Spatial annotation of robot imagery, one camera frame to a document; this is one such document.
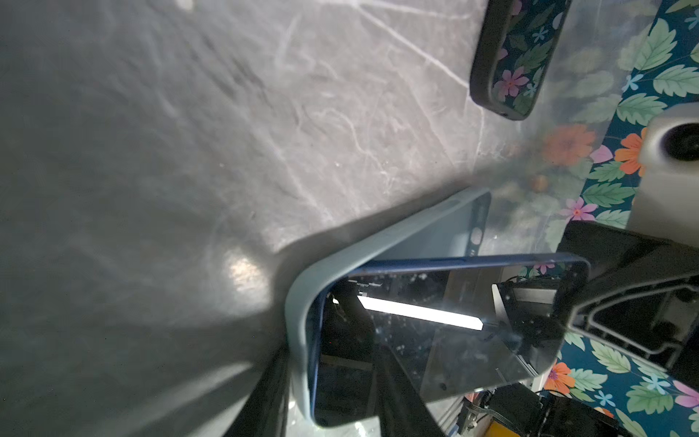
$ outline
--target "green leaf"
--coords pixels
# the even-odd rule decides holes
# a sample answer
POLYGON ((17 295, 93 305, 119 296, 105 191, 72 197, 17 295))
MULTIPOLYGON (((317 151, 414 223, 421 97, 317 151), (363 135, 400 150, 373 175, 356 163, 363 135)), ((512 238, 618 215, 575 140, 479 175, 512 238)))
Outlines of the green leaf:
POLYGON ((570 394, 572 394, 572 395, 575 396, 576 398, 580 399, 581 401, 584 401, 584 402, 594 402, 594 401, 592 400, 592 398, 591 398, 590 396, 588 396, 587 393, 581 392, 580 390, 578 390, 578 389, 576 389, 576 388, 570 389, 570 394))
POLYGON ((595 170, 590 173, 587 178, 599 180, 600 182, 609 182, 611 180, 617 180, 623 178, 626 173, 619 170, 621 162, 605 162, 599 167, 595 167, 595 170))
POLYGON ((617 59, 617 66, 620 69, 625 71, 633 70, 636 59, 638 59, 638 52, 648 39, 648 32, 651 29, 651 24, 648 24, 638 35, 632 36, 628 40, 628 44, 621 49, 619 58, 617 59))
POLYGON ((563 219, 551 220, 549 224, 546 226, 546 242, 549 244, 549 247, 554 252, 556 251, 556 248, 559 246, 561 238, 563 238, 563 231, 565 231, 565 227, 567 225, 568 221, 563 219))
POLYGON ((514 69, 516 70, 522 66, 524 67, 524 74, 529 74, 546 59, 553 43, 554 40, 550 40, 527 50, 522 56, 517 58, 517 61, 514 63, 514 69))
POLYGON ((626 428, 628 432, 632 433, 636 437, 648 437, 648 434, 646 434, 646 431, 643 430, 640 423, 631 420, 629 416, 624 414, 624 412, 618 408, 616 408, 614 411, 617 412, 617 417, 621 419, 621 423, 624 424, 624 428, 626 428))
POLYGON ((539 82, 541 81, 541 75, 544 74, 544 67, 540 67, 536 73, 534 73, 534 77, 531 79, 531 81, 534 83, 534 85, 539 85, 539 82))
POLYGON ((577 199, 584 182, 580 178, 564 173, 549 177, 552 194, 559 199, 577 199))
POLYGON ((677 94, 680 97, 686 97, 687 93, 699 94, 699 73, 696 69, 696 67, 684 68, 682 64, 671 66, 656 76, 653 88, 668 96, 677 94))
POLYGON ((597 223, 606 224, 607 226, 625 229, 626 224, 628 223, 628 216, 630 214, 631 211, 623 211, 620 209, 613 211, 607 210, 602 211, 597 217, 595 217, 595 221, 597 223))
POLYGON ((634 94, 617 106, 617 115, 622 122, 628 121, 631 124, 638 123, 647 126, 651 118, 668 107, 657 100, 657 96, 646 96, 644 92, 634 94))
POLYGON ((522 21, 522 18, 524 18, 525 15, 526 12, 522 11, 519 13, 519 15, 515 15, 514 17, 512 17, 512 19, 510 20, 510 28, 507 32, 509 33, 511 30, 513 30, 514 27, 517 26, 520 21, 522 21))
POLYGON ((570 371, 571 378, 575 379, 575 388, 584 392, 593 392, 602 388, 602 384, 607 382, 607 375, 593 373, 591 370, 574 368, 570 371))
POLYGON ((559 200, 548 194, 532 194, 528 204, 534 212, 541 215, 549 215, 561 208, 559 200))
POLYGON ((589 74, 580 79, 575 87, 566 93, 568 97, 583 99, 590 96, 598 96, 614 86, 614 75, 602 70, 589 74))
POLYGON ((583 123, 608 122, 614 117, 621 96, 611 94, 607 97, 598 97, 596 101, 588 103, 585 108, 573 115, 571 121, 583 123))
POLYGON ((679 0, 677 3, 669 7, 665 13, 669 14, 671 12, 677 12, 680 9, 685 9, 687 6, 697 6, 699 5, 699 0, 679 0))
POLYGON ((590 340, 592 354, 597 357, 597 361, 613 373, 631 372, 631 363, 618 350, 614 350, 607 345, 603 345, 594 340, 590 340))
POLYGON ((624 4, 624 9, 635 17, 637 15, 645 15, 646 17, 655 17, 658 12, 658 6, 654 5, 650 0, 633 0, 624 4))
POLYGON ((694 62, 699 63, 699 44, 697 44, 696 47, 692 49, 692 53, 690 54, 690 56, 694 62))
POLYGON ((672 57, 672 49, 677 45, 676 34, 677 31, 670 31, 668 22, 658 18, 658 22, 653 26, 648 39, 638 53, 634 67, 638 70, 648 70, 666 62, 672 57))
POLYGON ((525 96, 523 92, 520 92, 517 97, 514 98, 512 107, 515 111, 522 115, 529 114, 531 106, 534 104, 534 98, 530 96, 525 96))
POLYGON ((555 5, 551 5, 548 8, 544 9, 541 13, 538 13, 529 22, 529 25, 526 27, 526 30, 530 31, 530 30, 534 30, 534 29, 539 29, 541 26, 546 24, 546 20, 549 19, 549 16, 554 11, 554 7, 555 7, 555 5))
POLYGON ((590 73, 595 71, 607 59, 604 50, 599 47, 587 47, 575 50, 563 63, 573 73, 590 73))
POLYGON ((652 364, 646 364, 640 360, 637 360, 635 358, 632 358, 634 363, 636 363, 636 366, 638 366, 638 371, 643 373, 644 375, 648 376, 657 376, 660 379, 667 379, 669 378, 668 374, 663 372, 663 369, 659 367, 655 367, 652 364))
POLYGON ((512 48, 520 49, 523 52, 529 50, 529 46, 522 35, 510 35, 510 45, 512 48))
POLYGON ((585 158, 578 161, 574 166, 568 167, 568 171, 578 179, 587 179, 592 168, 592 159, 585 158))
POLYGON ((579 347, 581 350, 585 350, 585 342, 582 340, 582 336, 580 334, 576 334, 575 332, 566 332, 563 339, 567 344, 573 344, 579 347))
POLYGON ((628 396, 626 409, 630 413, 645 410, 646 414, 653 414, 672 410, 671 394, 660 394, 658 390, 647 389, 642 385, 632 385, 631 388, 633 390, 626 392, 626 396, 628 396))
POLYGON ((689 416, 689 419, 692 420, 692 432, 699 432, 699 413, 694 413, 689 416))
POLYGON ((618 205, 624 199, 636 194, 633 187, 622 187, 621 184, 595 184, 582 193, 582 198, 586 203, 594 203, 603 208, 618 205))

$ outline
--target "smartphone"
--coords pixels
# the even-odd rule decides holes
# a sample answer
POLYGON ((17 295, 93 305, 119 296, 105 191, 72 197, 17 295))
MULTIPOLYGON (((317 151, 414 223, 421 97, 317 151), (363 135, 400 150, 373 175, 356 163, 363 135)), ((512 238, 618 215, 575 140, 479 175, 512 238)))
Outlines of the smartphone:
POLYGON ((582 287, 588 272, 584 259, 567 254, 371 261, 355 269, 313 303, 312 419, 338 426, 374 416, 377 405, 374 342, 353 334, 333 297, 338 283, 352 284, 375 340, 392 349, 429 402, 534 378, 551 366, 565 333, 554 317, 556 296, 582 287), (541 275, 540 266, 553 270, 541 275))
POLYGON ((510 120, 531 113, 571 0, 490 0, 471 69, 473 101, 510 120))

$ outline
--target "pink flower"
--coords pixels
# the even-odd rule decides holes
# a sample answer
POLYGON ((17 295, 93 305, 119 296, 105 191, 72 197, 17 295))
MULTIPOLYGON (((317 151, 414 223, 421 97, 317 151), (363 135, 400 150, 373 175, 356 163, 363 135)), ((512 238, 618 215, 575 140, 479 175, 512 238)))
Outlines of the pink flower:
POLYGON ((514 4, 512 5, 512 14, 519 15, 520 12, 522 12, 522 1, 514 0, 514 4))
POLYGON ((585 205, 585 201, 582 200, 582 197, 579 197, 577 202, 573 201, 572 199, 568 199, 565 201, 565 204, 568 206, 569 209, 562 209, 559 211, 560 215, 565 215, 568 217, 568 221, 571 220, 595 220, 595 216, 591 213, 595 209, 597 209, 597 205, 594 203, 590 203, 588 205, 585 205))
POLYGON ((613 157, 612 151, 606 145, 600 146, 600 148, 590 154, 590 158, 592 158, 592 162, 595 164, 607 162, 613 157))
POLYGON ((678 396, 677 398, 675 398, 675 403, 687 408, 694 408, 697 405, 699 405, 699 392, 687 387, 680 381, 675 381, 675 387, 677 387, 677 389, 682 393, 688 395, 678 396))
POLYGON ((534 264, 534 268, 538 268, 542 275, 546 274, 548 268, 554 268, 555 264, 534 264))
POLYGON ((515 70, 514 73, 510 70, 503 71, 503 79, 495 84, 500 101, 505 101, 507 96, 517 97, 519 87, 529 82, 529 78, 523 78, 522 73, 524 73, 524 67, 522 66, 515 70))

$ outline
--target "phone case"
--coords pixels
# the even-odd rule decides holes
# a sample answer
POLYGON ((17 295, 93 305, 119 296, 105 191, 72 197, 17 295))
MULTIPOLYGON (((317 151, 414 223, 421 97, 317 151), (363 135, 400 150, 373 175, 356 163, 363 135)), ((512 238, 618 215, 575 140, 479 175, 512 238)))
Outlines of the phone case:
POLYGON ((491 0, 471 71, 473 101, 527 118, 556 48, 570 0, 491 0))

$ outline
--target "phone frame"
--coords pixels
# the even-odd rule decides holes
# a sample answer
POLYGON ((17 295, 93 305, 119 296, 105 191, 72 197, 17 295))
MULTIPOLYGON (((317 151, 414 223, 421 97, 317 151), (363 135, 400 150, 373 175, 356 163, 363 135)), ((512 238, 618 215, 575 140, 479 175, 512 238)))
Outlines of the phone frame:
POLYGON ((398 260, 372 260, 349 272, 343 278, 333 281, 325 287, 316 298, 314 305, 317 306, 319 314, 314 323, 309 324, 309 329, 314 329, 308 338, 312 338, 309 345, 308 360, 308 390, 310 402, 310 419, 315 423, 315 397, 317 394, 318 368, 320 362, 320 340, 322 330, 322 320, 324 304, 327 294, 333 286, 342 279, 367 275, 384 274, 405 274, 405 273, 428 273, 432 271, 461 270, 465 268, 487 268, 487 267, 507 267, 507 266, 533 266, 535 264, 555 264, 559 262, 574 264, 577 270, 583 272, 585 280, 589 276, 590 264, 584 258, 568 253, 551 254, 525 254, 525 255, 491 255, 483 257, 458 257, 439 259, 398 259, 398 260))

